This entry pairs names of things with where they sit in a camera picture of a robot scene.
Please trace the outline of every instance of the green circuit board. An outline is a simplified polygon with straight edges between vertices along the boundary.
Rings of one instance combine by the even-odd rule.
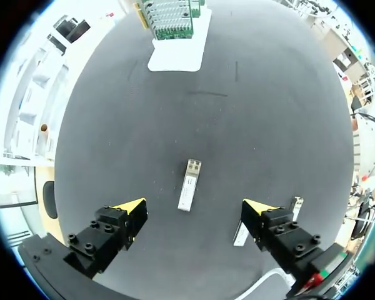
[[[191,1],[139,0],[138,4],[156,39],[190,39],[193,36]]]

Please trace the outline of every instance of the black screw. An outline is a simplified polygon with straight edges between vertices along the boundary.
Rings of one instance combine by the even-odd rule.
[[[283,228],[283,226],[278,226],[275,230],[275,233],[276,234],[281,234],[285,231],[285,229]]]
[[[92,227],[92,228],[98,228],[99,227],[99,223],[97,223],[96,221],[90,221],[90,227]]]
[[[109,224],[106,224],[105,227],[104,227],[104,231],[107,232],[107,233],[112,233],[113,230],[114,230],[114,228]]]
[[[321,242],[321,236],[319,234],[316,234],[315,236],[312,236],[311,241],[314,244],[319,244]]]
[[[75,234],[73,233],[70,233],[68,234],[68,241],[71,243],[71,244],[74,244],[78,241],[78,238],[76,237]]]
[[[306,247],[303,244],[297,244],[294,250],[296,253],[299,254],[299,253],[302,253],[305,248]]]
[[[87,242],[85,244],[84,248],[85,248],[87,253],[93,253],[94,252],[94,246],[90,242]]]

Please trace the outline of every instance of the white cable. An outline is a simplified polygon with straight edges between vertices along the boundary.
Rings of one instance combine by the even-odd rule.
[[[259,285],[262,284],[267,278],[271,277],[274,274],[280,275],[284,279],[285,283],[289,286],[289,288],[291,288],[294,282],[296,281],[292,275],[286,274],[281,267],[276,267],[275,269],[272,269],[268,271],[267,273],[265,273],[263,277],[258,279],[251,287],[249,287],[246,290],[246,292],[241,294],[235,300],[243,300],[248,295],[250,295],[256,288],[258,288]]]
[[[310,17],[315,17],[315,18],[318,18],[318,19],[324,19],[324,18],[329,18],[329,17],[331,17],[332,15],[334,15],[335,13],[336,13],[336,11],[338,11],[338,8],[339,8],[339,5],[336,5],[336,8],[333,10],[333,11],[331,11],[329,14],[327,14],[327,15],[325,15],[325,16],[319,16],[319,15],[317,15],[317,14],[309,14],[309,13],[307,13],[307,12],[305,12],[305,11],[302,11],[301,9],[298,9],[296,6],[294,6],[289,0],[284,0],[286,3],[288,3],[289,4],[289,6],[291,7],[291,8],[293,8],[295,11],[299,11],[300,13],[303,13],[303,14],[305,14],[305,15],[307,15],[307,16],[310,16]]]

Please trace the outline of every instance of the black round object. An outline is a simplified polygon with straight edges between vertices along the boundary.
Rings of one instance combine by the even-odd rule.
[[[95,250],[94,245],[92,245],[90,242],[87,242],[84,246],[87,253],[93,253]]]
[[[90,221],[90,227],[92,227],[92,228],[98,228],[99,227],[99,223],[97,223],[97,221]]]
[[[211,9],[198,72],[151,72],[153,37],[127,15],[87,62],[62,120],[55,188],[64,233],[105,204],[147,199],[147,223],[127,258],[97,278],[134,298],[232,299],[266,273],[273,260],[254,243],[231,246],[244,198],[279,207],[300,194],[301,224],[325,245],[346,209],[351,121],[310,29],[273,1],[220,0]],[[202,166],[183,213],[188,159]]]
[[[298,254],[302,253],[305,249],[305,245],[303,244],[297,244],[296,247],[294,248],[294,251]]]
[[[22,1],[22,6],[19,6],[20,9],[17,10],[16,14],[13,14],[14,3],[20,3],[21,1],[4,1],[0,2],[0,64],[4,54],[8,49],[9,45],[13,42],[15,33],[19,30],[21,25],[24,25],[25,22],[28,22],[30,14],[34,12],[35,9],[39,8],[41,11],[45,8],[46,1],[32,0],[32,1]],[[375,1],[370,1],[367,6],[364,6],[360,1],[358,3],[342,1],[343,3],[350,3],[349,7],[351,12],[354,14],[356,19],[361,21],[361,24],[367,29],[365,35],[367,37],[373,38],[375,42]],[[9,258],[6,254],[6,251],[2,251],[0,248],[0,261],[2,262],[4,269],[11,269],[11,276],[17,276],[18,281],[22,281],[24,290],[23,293],[35,294],[39,292],[34,287],[34,284],[30,282],[29,278],[25,275],[24,271],[18,266],[15,265],[15,259]],[[369,293],[375,291],[375,263],[372,264],[366,272],[362,273],[360,280],[346,293],[345,298],[355,299],[355,295],[358,295],[362,291],[366,292],[367,296]],[[15,296],[19,291],[14,289],[6,289],[2,291],[2,294],[13,295]]]
[[[285,231],[285,229],[283,228],[283,226],[278,226],[275,230],[275,233],[276,234],[281,234]]]
[[[75,234],[70,233],[70,234],[68,234],[68,241],[70,243],[76,243],[78,241],[78,238],[76,237]]]
[[[111,233],[114,231],[114,228],[111,225],[106,224],[104,226],[104,231],[106,231],[107,233]]]
[[[315,244],[318,244],[321,242],[321,236],[319,234],[315,234],[312,236],[311,241]]]

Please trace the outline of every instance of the green connector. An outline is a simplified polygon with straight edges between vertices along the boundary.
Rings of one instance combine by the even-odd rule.
[[[192,9],[192,17],[198,18],[200,16],[200,9]]]

